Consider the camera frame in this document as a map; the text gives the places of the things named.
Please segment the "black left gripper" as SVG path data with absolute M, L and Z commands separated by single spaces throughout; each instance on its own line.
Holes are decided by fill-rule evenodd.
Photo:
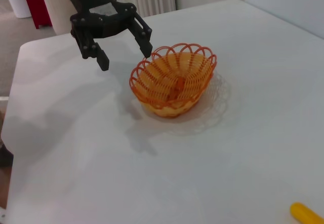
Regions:
M 129 30 L 145 58 L 152 53 L 152 29 L 137 13 L 132 3 L 117 0 L 70 0 L 77 13 L 70 17 L 71 35 L 83 59 L 96 58 L 102 71 L 109 69 L 109 59 L 95 39 L 115 36 Z

